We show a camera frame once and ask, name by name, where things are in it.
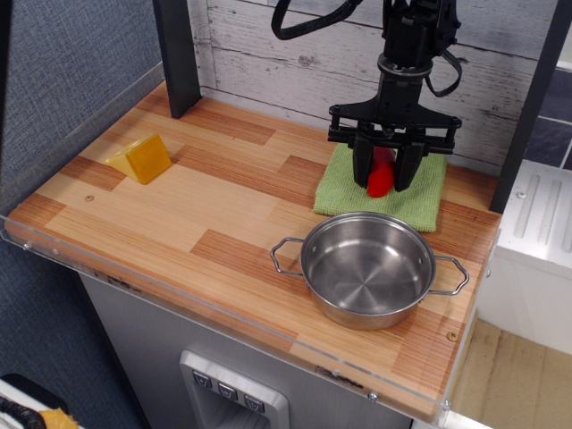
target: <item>button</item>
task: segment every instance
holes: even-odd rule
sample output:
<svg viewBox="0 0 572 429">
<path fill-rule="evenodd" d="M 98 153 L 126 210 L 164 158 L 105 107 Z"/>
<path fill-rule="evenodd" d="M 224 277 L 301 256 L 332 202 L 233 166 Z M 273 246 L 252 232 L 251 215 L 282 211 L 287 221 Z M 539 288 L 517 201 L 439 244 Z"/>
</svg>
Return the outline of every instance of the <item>button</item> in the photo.
<svg viewBox="0 0 572 429">
<path fill-rule="evenodd" d="M 211 379 L 207 375 L 201 374 L 193 370 L 193 378 L 195 379 L 196 384 L 200 384 L 201 386 L 206 387 L 207 389 L 211 389 L 213 387 Z"/>
<path fill-rule="evenodd" d="M 252 398 L 251 396 L 244 395 L 244 403 L 248 408 L 257 413 L 264 414 L 265 412 L 265 404 L 261 400 L 257 400 L 256 398 Z"/>
<path fill-rule="evenodd" d="M 226 386 L 222 383 L 218 383 L 218 391 L 228 400 L 237 400 L 239 398 L 232 387 Z"/>
</svg>

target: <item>green towel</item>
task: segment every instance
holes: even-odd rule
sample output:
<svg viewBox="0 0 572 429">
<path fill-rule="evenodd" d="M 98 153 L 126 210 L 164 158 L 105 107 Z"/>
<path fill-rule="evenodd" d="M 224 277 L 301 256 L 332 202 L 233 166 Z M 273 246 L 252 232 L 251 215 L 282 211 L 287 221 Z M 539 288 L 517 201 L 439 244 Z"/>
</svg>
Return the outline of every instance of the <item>green towel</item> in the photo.
<svg viewBox="0 0 572 429">
<path fill-rule="evenodd" d="M 324 177 L 315 191 L 314 211 L 320 215 L 349 212 L 376 212 L 397 217 L 420 232 L 435 232 L 447 159 L 429 154 L 417 170 L 408 189 L 371 198 L 354 182 L 352 150 L 339 144 Z"/>
</svg>

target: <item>yellow object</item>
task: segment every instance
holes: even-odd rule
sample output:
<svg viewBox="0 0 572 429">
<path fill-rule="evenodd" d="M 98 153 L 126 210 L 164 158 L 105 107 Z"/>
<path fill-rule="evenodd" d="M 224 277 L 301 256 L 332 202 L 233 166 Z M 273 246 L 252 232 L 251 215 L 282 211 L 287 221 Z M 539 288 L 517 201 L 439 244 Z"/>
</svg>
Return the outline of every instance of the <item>yellow object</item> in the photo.
<svg viewBox="0 0 572 429">
<path fill-rule="evenodd" d="M 79 425 L 60 408 L 40 411 L 47 429 L 79 429 Z"/>
<path fill-rule="evenodd" d="M 171 165 L 171 158 L 158 134 L 134 141 L 105 163 L 139 183 L 149 183 Z"/>
</svg>

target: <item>gray cabinet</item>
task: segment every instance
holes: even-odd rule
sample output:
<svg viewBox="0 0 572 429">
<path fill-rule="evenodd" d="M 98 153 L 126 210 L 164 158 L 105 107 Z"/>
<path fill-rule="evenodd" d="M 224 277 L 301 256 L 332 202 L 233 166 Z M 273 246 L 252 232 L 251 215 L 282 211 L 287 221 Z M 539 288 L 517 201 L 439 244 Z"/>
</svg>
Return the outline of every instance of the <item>gray cabinet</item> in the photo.
<svg viewBox="0 0 572 429">
<path fill-rule="evenodd" d="M 373 403 L 364 395 L 160 307 L 137 296 L 137 292 L 84 274 L 81 279 L 154 429 L 195 429 L 214 421 L 217 423 L 213 427 L 272 427 L 265 419 L 257 418 L 250 419 L 252 426 L 236 422 L 219 425 L 220 418 L 204 415 L 211 407 L 203 404 L 194 409 L 193 402 L 200 403 L 209 396 L 191 401 L 192 393 L 189 395 L 181 371 L 185 351 L 282 395 L 288 401 L 292 429 L 407 429 L 411 425 L 407 416 Z M 251 411 L 243 404 L 221 401 L 216 391 L 208 394 L 220 405 L 211 409 L 224 408 L 229 413 L 227 408 L 234 408 L 229 416 L 248 421 L 244 414 Z"/>
</svg>

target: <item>blue fabric wall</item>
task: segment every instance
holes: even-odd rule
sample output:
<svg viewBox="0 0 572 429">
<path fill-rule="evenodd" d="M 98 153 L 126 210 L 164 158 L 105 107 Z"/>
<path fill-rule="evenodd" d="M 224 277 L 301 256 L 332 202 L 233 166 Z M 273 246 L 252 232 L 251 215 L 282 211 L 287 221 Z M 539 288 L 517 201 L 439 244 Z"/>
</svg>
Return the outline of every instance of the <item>blue fabric wall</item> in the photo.
<svg viewBox="0 0 572 429">
<path fill-rule="evenodd" d="M 161 76 L 151 0 L 14 0 L 0 215 Z M 0 374 L 64 399 L 82 425 L 146 423 L 78 275 L 0 242 Z"/>
</svg>

